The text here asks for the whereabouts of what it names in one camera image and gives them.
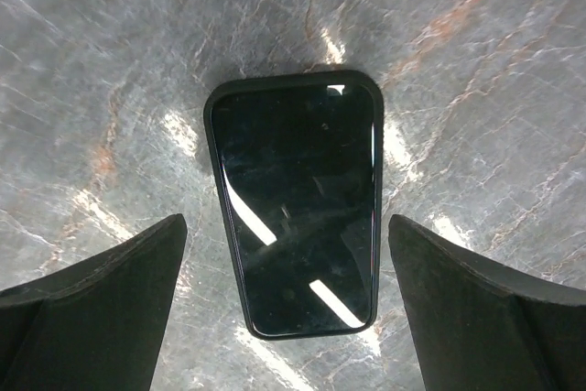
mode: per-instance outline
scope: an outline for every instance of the marble surface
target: marble surface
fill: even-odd
[[[188,250],[153,389],[422,390],[386,245],[370,331],[279,343],[245,332],[203,103],[236,78],[364,71],[385,96],[385,222],[402,213],[586,288],[585,6],[0,0],[0,288],[183,212]]]

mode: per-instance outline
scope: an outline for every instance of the black smartphone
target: black smartphone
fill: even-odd
[[[362,331],[378,295],[383,98],[334,71],[232,81],[204,109],[248,330]]]

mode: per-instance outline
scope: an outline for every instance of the phone frame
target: phone frame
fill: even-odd
[[[371,297],[370,318],[364,326],[356,329],[342,329],[336,331],[324,331],[312,334],[286,334],[271,336],[265,335],[257,331],[251,321],[249,313],[249,303],[246,297],[246,290],[244,285],[244,271],[240,264],[238,257],[238,249],[235,239],[235,231],[233,229],[232,216],[233,212],[230,209],[230,202],[228,200],[227,189],[225,186],[222,170],[220,168],[220,157],[216,148],[215,137],[212,130],[212,109],[213,106],[223,97],[237,93],[249,92],[266,92],[275,89],[293,88],[302,86],[316,86],[328,84],[348,84],[364,87],[374,104],[374,230],[373,230],[373,288]],[[343,71],[328,71],[316,73],[301,73],[293,75],[282,75],[265,78],[251,78],[245,80],[228,81],[221,84],[213,90],[203,108],[203,123],[205,126],[205,133],[210,149],[210,157],[212,159],[213,175],[215,178],[216,187],[218,189],[218,197],[220,199],[220,207],[222,209],[222,219],[226,237],[230,248],[230,256],[232,258],[233,270],[236,276],[236,284],[238,286],[238,293],[240,295],[240,302],[244,313],[244,321],[246,328],[258,339],[265,341],[278,341],[286,339],[306,339],[322,336],[334,336],[343,334],[355,334],[364,331],[373,325],[376,320],[377,302],[378,302],[378,279],[380,267],[380,247],[381,247],[381,217],[382,217],[382,188],[383,188],[383,123],[384,123],[384,100],[380,89],[376,83],[366,74],[359,71],[343,70]]]

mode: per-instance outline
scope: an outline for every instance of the black screen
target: black screen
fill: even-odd
[[[211,111],[244,307],[265,337],[373,317],[375,105],[361,85],[223,96]]]

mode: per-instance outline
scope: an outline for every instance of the cell phone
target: cell phone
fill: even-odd
[[[204,108],[248,330],[266,340],[374,322],[383,98],[358,71],[231,81]]]

